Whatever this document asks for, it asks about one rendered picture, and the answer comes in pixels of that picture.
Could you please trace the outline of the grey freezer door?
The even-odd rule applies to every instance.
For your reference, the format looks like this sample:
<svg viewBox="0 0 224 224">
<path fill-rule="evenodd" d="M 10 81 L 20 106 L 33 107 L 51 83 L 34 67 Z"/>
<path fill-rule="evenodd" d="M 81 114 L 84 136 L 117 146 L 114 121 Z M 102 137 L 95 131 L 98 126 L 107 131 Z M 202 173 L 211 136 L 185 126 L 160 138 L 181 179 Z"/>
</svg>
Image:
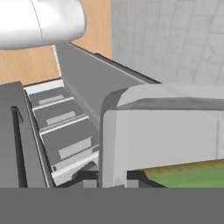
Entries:
<svg viewBox="0 0 224 224">
<path fill-rule="evenodd" d="M 53 182 L 38 136 L 28 95 L 20 81 L 0 84 L 0 188 L 20 188 L 11 107 L 23 118 L 20 133 L 27 188 L 51 188 Z"/>
</svg>

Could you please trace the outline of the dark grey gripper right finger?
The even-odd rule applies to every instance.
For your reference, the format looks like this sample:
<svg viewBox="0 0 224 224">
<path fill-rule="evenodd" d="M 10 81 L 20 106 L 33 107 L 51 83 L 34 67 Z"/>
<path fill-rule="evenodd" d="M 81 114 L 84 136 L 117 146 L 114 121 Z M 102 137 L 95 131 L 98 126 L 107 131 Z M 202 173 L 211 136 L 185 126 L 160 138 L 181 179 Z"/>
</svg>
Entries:
<svg viewBox="0 0 224 224">
<path fill-rule="evenodd" d="M 128 171 L 127 172 L 127 187 L 128 188 L 165 188 L 153 180 L 147 178 L 144 171 Z"/>
</svg>

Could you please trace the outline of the white rounded object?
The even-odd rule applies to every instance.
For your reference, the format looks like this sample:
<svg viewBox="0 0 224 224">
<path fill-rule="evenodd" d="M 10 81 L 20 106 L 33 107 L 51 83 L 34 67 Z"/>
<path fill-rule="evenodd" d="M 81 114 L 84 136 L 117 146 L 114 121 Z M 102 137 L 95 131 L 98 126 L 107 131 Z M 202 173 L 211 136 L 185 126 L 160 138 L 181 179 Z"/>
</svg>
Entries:
<svg viewBox="0 0 224 224">
<path fill-rule="evenodd" d="M 0 50 L 69 42 L 86 26 L 80 0 L 0 0 Z"/>
</svg>

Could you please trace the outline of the pale grey rounded box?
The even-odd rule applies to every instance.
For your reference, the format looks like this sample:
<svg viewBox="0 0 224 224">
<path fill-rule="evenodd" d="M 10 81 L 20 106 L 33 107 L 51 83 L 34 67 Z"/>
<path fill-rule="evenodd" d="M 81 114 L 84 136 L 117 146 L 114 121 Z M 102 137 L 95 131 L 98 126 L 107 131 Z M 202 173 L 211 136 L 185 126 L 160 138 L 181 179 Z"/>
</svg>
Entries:
<svg viewBox="0 0 224 224">
<path fill-rule="evenodd" d="M 134 170 L 224 159 L 224 87 L 145 84 L 101 105 L 100 187 L 126 186 Z"/>
</svg>

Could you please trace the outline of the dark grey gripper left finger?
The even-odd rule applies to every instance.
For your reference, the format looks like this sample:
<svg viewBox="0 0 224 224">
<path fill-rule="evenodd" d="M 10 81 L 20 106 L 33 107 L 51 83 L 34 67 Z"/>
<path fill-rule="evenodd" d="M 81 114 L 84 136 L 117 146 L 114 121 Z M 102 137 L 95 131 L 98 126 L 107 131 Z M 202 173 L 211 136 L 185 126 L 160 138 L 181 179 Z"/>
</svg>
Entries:
<svg viewBox="0 0 224 224">
<path fill-rule="evenodd" d="M 97 188 L 98 171 L 78 171 L 72 176 L 72 179 L 64 183 L 63 187 L 73 188 Z"/>
</svg>

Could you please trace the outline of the green flat mat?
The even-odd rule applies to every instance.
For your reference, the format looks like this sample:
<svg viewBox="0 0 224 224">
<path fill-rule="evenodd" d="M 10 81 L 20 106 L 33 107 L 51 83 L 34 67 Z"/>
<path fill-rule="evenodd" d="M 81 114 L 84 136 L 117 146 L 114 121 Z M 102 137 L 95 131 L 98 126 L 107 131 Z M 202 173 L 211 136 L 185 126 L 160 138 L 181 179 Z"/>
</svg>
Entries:
<svg viewBox="0 0 224 224">
<path fill-rule="evenodd" d="M 224 188 L 224 159 L 144 168 L 143 172 L 168 188 Z"/>
</svg>

